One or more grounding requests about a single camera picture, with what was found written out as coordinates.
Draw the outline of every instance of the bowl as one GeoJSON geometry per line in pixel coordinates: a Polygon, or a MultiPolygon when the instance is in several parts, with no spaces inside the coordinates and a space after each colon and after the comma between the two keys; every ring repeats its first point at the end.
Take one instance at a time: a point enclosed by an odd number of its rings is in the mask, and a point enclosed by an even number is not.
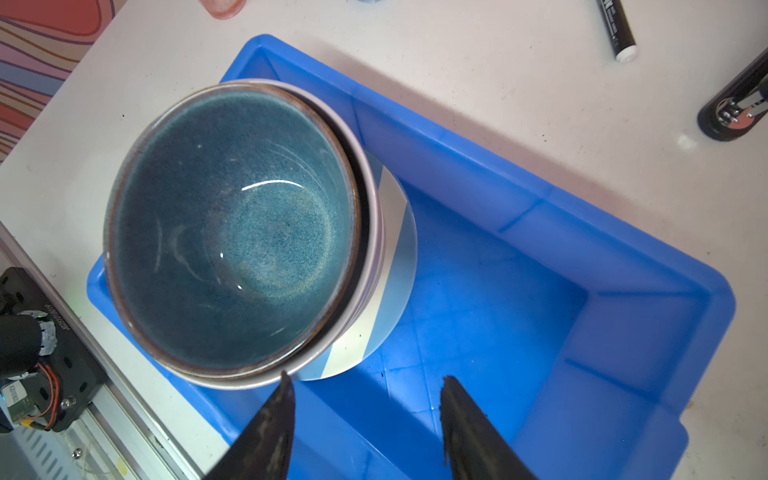
{"type": "Polygon", "coordinates": [[[359,289],[361,223],[345,148],[313,108],[274,85],[219,84],[128,153],[104,228],[109,290],[172,371],[272,382],[349,323],[339,310],[359,289]]]}
{"type": "Polygon", "coordinates": [[[280,88],[310,106],[329,125],[349,159],[358,187],[361,240],[356,265],[348,283],[349,288],[340,294],[336,318],[327,322],[317,335],[293,355],[285,358],[276,368],[237,378],[203,377],[171,368],[171,371],[189,382],[215,389],[249,389],[276,382],[280,379],[281,369],[293,374],[330,348],[357,320],[368,304],[381,274],[385,247],[378,186],[365,151],[344,120],[318,97],[295,85],[264,79],[237,80],[232,83],[264,84],[280,88]]]}

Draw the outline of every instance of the black marker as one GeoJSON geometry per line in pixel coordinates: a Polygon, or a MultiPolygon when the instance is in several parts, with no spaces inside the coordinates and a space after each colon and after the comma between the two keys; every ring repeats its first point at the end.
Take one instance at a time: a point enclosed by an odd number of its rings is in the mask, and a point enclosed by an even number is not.
{"type": "Polygon", "coordinates": [[[611,36],[611,44],[614,47],[616,61],[628,63],[637,57],[637,45],[634,43],[632,31],[624,14],[624,8],[620,0],[598,0],[603,11],[605,26],[608,27],[608,35],[611,36]]]}

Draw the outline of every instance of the teal ceramic bowl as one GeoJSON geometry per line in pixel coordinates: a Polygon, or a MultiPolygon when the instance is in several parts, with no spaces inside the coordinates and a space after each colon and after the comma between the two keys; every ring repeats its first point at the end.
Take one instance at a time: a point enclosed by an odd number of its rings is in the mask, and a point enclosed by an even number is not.
{"type": "Polygon", "coordinates": [[[349,160],[325,121],[267,84],[185,98],[137,140],[104,226],[134,338],[197,377],[279,365],[333,321],[360,242],[349,160]]]}

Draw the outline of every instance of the tabletop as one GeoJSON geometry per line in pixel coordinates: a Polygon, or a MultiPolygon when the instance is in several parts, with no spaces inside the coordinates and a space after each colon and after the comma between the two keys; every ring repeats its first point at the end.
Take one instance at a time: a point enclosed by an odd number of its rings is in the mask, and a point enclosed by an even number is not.
{"type": "Polygon", "coordinates": [[[696,114],[768,47],[764,0],[625,0],[619,65],[594,0],[130,0],[0,167],[0,221],[203,470],[222,438],[86,297],[107,198],[139,133],[269,33],[718,269],[738,310],[682,422],[675,479],[768,472],[768,124],[696,114]]]}

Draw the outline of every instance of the striped fabric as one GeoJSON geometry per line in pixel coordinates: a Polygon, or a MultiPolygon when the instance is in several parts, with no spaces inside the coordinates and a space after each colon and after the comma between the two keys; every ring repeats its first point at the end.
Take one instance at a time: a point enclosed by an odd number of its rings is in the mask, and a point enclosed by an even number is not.
{"type": "Polygon", "coordinates": [[[0,162],[125,2],[0,2],[0,162]]]}

